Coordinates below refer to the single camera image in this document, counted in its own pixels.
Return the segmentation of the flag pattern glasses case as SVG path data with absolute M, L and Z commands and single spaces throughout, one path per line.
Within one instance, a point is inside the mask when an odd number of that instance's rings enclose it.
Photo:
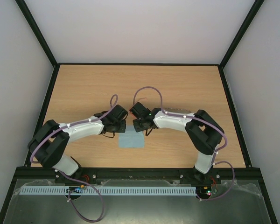
M 182 109 L 182 108 L 166 107 L 164 110 L 173 113 L 185 113 L 185 114 L 191 113 L 191 110 Z

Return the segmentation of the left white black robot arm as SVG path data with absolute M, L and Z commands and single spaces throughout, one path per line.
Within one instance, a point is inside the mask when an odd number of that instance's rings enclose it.
M 56 123 L 48 120 L 28 143 L 31 159 L 35 158 L 43 168 L 54 168 L 67 176 L 73 176 L 81 165 L 64 151 L 76 140 L 106 133 L 124 133 L 128 111 L 120 105 L 109 111 L 94 114 L 88 119 L 73 123 Z

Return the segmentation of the pink translucent sunglasses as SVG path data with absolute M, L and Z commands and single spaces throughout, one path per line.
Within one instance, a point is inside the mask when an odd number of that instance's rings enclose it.
M 148 111 L 148 109 L 141 103 L 141 101 L 145 99 L 147 98 L 137 99 L 129 109 L 129 112 L 137 119 L 143 117 Z

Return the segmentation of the light blue cleaning cloth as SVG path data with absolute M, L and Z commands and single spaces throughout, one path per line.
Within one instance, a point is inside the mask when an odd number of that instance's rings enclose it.
M 144 145 L 143 132 L 136 132 L 133 126 L 127 126 L 125 132 L 119 134 L 119 148 L 143 148 Z

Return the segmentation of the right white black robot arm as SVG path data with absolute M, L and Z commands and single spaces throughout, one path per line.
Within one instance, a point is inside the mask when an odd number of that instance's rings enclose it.
M 198 150 L 193 177 L 200 183 L 210 178 L 217 152 L 227 145 L 227 138 L 222 127 L 206 111 L 198 110 L 196 113 L 185 114 L 161 108 L 149 110 L 137 102 L 130 112 L 136 118 L 133 120 L 135 131 L 145 131 L 146 136 L 153 129 L 162 128 L 187 133 Z

